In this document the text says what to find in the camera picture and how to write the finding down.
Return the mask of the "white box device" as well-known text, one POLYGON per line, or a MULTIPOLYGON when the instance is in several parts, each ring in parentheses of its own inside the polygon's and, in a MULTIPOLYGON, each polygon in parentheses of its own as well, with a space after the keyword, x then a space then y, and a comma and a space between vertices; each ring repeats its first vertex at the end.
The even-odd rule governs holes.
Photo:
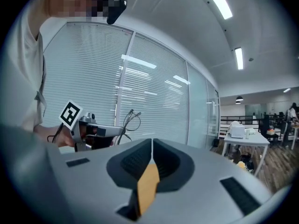
POLYGON ((228 129, 231 138, 243 139, 245 136, 245 127, 238 121, 233 121, 228 129))

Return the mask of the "white rectangular table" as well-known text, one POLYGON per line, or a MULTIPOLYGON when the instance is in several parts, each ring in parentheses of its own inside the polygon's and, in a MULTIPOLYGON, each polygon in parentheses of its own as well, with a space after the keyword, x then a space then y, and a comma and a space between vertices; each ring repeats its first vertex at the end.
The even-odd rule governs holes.
POLYGON ((242 145, 242 146, 250 146, 250 147, 264 147, 262 157, 260 159, 260 162, 255 169, 254 176, 257 176, 257 174, 260 171, 260 168, 264 162, 268 147, 269 147, 269 142, 266 138, 264 138, 260 133, 256 133, 254 135, 249 135, 249 138, 232 138, 231 134, 227 133, 224 138, 224 146, 222 150, 222 156, 225 155, 228 144, 236 144, 236 145, 242 145))

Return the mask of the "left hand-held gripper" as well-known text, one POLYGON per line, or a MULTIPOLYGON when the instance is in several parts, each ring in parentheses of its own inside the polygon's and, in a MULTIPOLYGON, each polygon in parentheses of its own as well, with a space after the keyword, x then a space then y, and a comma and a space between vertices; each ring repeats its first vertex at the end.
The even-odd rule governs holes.
POLYGON ((66 126, 75 142, 75 151, 87 151, 110 147, 114 144, 113 139, 123 132, 122 127, 105 126, 96 124, 95 115, 86 113, 82 115, 83 108, 69 100, 59 115, 59 120, 66 126), (87 137, 86 141, 80 133, 81 128, 87 127, 87 135, 95 137, 87 137))

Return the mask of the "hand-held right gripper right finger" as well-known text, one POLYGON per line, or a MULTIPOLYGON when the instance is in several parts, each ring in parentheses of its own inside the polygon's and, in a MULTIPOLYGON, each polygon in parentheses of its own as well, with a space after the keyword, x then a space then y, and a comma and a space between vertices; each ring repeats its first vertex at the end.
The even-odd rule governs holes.
POLYGON ((142 224, 279 224, 274 213, 289 186, 272 194, 252 174, 216 153, 163 142, 188 155, 194 172, 179 190, 157 193, 140 218, 142 224))

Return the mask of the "person's white t-shirt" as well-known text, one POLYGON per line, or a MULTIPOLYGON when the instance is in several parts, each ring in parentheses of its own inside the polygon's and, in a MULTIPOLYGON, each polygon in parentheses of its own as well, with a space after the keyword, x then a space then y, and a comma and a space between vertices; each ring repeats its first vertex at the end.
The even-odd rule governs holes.
POLYGON ((32 132, 43 122, 42 106, 47 107, 43 96, 46 81, 46 62, 43 55, 43 37, 38 33, 35 38, 28 24, 29 8, 24 9, 16 19, 8 40, 7 54, 13 65, 29 83, 33 97, 23 112, 21 127, 32 132))

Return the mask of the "white slatted window blinds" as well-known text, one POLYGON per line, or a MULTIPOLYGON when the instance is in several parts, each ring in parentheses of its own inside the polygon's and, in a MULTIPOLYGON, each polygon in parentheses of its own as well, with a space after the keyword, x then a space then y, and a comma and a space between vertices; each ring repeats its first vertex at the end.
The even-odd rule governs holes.
POLYGON ((44 126, 57 126, 68 100, 97 123, 122 126, 122 142, 161 138, 209 149, 218 137, 216 88, 185 58, 137 32, 95 23, 67 23, 44 52, 44 126))

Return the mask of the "black metal railing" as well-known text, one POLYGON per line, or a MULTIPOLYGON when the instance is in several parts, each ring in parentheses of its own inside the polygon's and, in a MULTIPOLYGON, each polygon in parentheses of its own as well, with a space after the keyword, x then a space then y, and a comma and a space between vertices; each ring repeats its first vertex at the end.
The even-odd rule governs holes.
POLYGON ((230 124, 233 121, 240 121, 243 125, 253 125, 259 122, 256 116, 221 116, 220 124, 230 124))

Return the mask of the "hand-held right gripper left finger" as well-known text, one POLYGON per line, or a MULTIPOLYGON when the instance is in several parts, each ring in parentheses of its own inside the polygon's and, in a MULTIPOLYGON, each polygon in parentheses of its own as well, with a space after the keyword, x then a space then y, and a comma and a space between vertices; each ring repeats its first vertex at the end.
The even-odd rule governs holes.
POLYGON ((151 139, 61 154, 50 163, 75 224, 140 224, 137 182, 151 160, 151 139))

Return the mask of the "person's left forearm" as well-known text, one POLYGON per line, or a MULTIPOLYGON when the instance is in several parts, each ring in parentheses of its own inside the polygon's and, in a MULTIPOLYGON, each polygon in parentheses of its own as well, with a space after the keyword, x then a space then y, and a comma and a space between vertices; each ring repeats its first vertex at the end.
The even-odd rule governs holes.
POLYGON ((58 147, 65 147, 65 146, 74 147, 75 142, 71 137, 70 130, 65 126, 62 127, 60 133, 55 137, 53 141, 54 135, 56 134, 58 129, 59 126, 44 127, 42 125, 36 125, 33 131, 43 141, 56 144, 58 147))

